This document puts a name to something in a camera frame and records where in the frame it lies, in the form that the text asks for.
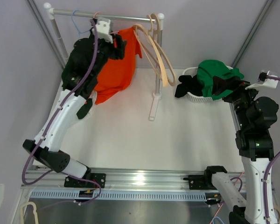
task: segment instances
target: laundry basket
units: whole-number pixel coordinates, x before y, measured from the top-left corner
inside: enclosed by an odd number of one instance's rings
[[[182,75],[186,75],[186,76],[190,75],[190,76],[194,77],[197,74],[197,70],[198,70],[198,67],[187,68],[182,72]],[[189,98],[190,101],[195,102],[195,103],[203,103],[203,102],[214,101],[211,97],[198,97],[198,96],[193,95],[190,92],[188,92],[188,98]]]

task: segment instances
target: gray wall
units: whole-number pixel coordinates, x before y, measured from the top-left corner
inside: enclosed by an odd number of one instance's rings
[[[280,0],[275,2],[238,67],[253,82],[257,81],[262,69],[276,71],[280,77]],[[261,95],[269,96],[279,104],[278,121],[270,129],[276,154],[280,151],[280,82],[277,89]],[[280,158],[273,166],[273,184],[280,200]]]
[[[21,145],[44,124],[61,68],[24,0],[0,0],[0,224],[7,224],[28,154]]]
[[[265,0],[35,0],[50,29],[43,9],[46,1],[59,9],[106,14],[145,17],[154,12],[164,13],[162,47],[174,68],[197,66],[204,59],[218,59],[230,65],[265,3]],[[89,18],[74,19],[81,31],[89,29]],[[56,21],[70,52],[78,39],[77,31],[70,16],[57,15]],[[133,24],[114,21],[114,30]],[[137,66],[150,67],[145,55]]]

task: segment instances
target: gray floor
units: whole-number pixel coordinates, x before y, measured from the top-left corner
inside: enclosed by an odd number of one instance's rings
[[[217,210],[217,206],[208,208],[204,203],[194,202],[114,200],[97,200],[82,206],[62,203],[42,210],[41,207],[59,200],[31,201],[37,205],[40,224],[209,224]],[[228,215],[227,206],[224,205],[218,216],[228,224]],[[34,223],[30,207],[25,219],[25,223]]]

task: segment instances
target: orange cloth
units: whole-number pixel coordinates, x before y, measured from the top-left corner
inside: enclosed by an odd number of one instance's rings
[[[98,92],[95,104],[105,102],[118,91],[126,89],[133,78],[136,69],[136,55],[142,58],[140,45],[134,35],[134,28],[118,32],[127,41],[123,60],[111,60],[105,64],[98,75],[98,84],[94,91]]]

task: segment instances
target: white rack foot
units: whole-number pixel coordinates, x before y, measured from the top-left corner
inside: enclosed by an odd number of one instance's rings
[[[153,104],[151,106],[150,115],[149,115],[149,120],[151,120],[151,121],[154,121],[154,119],[155,119],[155,116],[156,116],[157,110],[158,110],[159,100],[161,99],[162,94],[153,93],[153,96],[154,96],[154,100],[153,100]]]

